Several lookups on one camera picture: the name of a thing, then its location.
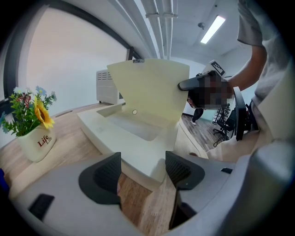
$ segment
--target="fluorescent light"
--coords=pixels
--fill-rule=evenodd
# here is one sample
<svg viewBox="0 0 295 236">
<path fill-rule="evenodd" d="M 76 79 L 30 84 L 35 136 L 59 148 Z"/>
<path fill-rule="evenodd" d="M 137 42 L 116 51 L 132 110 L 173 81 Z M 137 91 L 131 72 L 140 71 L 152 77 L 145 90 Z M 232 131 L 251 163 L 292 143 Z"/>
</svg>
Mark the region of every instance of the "fluorescent light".
<svg viewBox="0 0 295 236">
<path fill-rule="evenodd" d="M 213 24 L 210 26 L 209 30 L 201 40 L 202 43 L 207 43 L 211 37 L 215 34 L 215 32 L 219 29 L 219 27 L 223 24 L 225 21 L 224 18 L 217 16 L 216 19 L 214 20 Z"/>
</svg>

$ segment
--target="sunflower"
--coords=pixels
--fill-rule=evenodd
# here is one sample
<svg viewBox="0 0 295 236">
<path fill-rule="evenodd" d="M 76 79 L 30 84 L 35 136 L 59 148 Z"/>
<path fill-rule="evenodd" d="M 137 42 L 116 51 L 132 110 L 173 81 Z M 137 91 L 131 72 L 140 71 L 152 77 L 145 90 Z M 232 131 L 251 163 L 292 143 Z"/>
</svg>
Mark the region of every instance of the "sunflower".
<svg viewBox="0 0 295 236">
<path fill-rule="evenodd" d="M 50 118 L 49 113 L 45 109 L 43 102 L 38 100 L 37 97 L 35 97 L 34 109 L 37 118 L 44 124 L 45 128 L 52 128 L 54 121 Z"/>
</svg>

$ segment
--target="white vase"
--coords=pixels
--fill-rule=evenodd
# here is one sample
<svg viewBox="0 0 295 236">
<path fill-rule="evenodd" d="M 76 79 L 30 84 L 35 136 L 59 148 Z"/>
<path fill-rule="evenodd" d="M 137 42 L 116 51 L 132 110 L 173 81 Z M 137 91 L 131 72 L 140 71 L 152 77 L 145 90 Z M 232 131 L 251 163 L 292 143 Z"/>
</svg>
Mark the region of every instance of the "white vase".
<svg viewBox="0 0 295 236">
<path fill-rule="evenodd" d="M 41 161 L 56 141 L 53 129 L 40 124 L 30 133 L 17 138 L 26 158 L 33 162 Z"/>
</svg>

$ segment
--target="white pipe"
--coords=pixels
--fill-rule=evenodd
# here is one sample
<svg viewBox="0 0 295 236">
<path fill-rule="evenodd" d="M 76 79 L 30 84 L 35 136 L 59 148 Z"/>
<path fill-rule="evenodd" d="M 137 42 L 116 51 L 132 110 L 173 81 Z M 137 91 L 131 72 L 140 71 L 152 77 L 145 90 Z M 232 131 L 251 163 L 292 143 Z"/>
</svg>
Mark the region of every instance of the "white pipe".
<svg viewBox="0 0 295 236">
<path fill-rule="evenodd" d="M 164 14 L 173 14 L 173 0 L 163 0 Z M 167 59 L 170 60 L 172 47 L 173 17 L 165 17 L 166 40 L 167 40 Z"/>
<path fill-rule="evenodd" d="M 155 0 L 141 0 L 142 5 L 144 7 L 144 10 L 146 11 L 146 14 L 158 14 L 158 8 L 156 5 Z M 149 22 L 151 23 L 153 33 L 156 38 L 156 42 L 159 48 L 160 58 L 164 58 L 164 47 L 163 47 L 163 37 L 162 37 L 162 31 L 161 31 L 161 25 L 159 17 L 150 16 L 148 17 Z"/>
</svg>

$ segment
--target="wooden table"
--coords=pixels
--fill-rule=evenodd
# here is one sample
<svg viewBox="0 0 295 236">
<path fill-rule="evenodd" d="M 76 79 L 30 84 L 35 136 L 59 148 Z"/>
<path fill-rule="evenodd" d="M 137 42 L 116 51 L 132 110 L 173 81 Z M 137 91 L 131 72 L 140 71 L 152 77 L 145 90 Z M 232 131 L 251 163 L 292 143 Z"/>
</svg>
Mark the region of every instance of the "wooden table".
<svg viewBox="0 0 295 236">
<path fill-rule="evenodd" d="M 6 179 L 11 186 L 11 199 L 52 168 L 101 155 L 79 127 L 76 115 L 78 112 L 100 106 L 106 105 L 85 106 L 53 117 L 57 141 L 47 156 L 38 163 L 32 163 L 25 158 L 17 140 L 0 149 L 0 168 L 6 173 Z M 175 151 L 183 154 L 194 152 L 207 158 L 205 151 L 188 132 L 182 120 Z M 146 235 L 161 235 L 166 232 L 176 194 L 170 178 L 166 176 L 163 184 L 154 192 L 137 184 L 123 173 L 119 183 L 122 210 L 126 217 Z"/>
</svg>

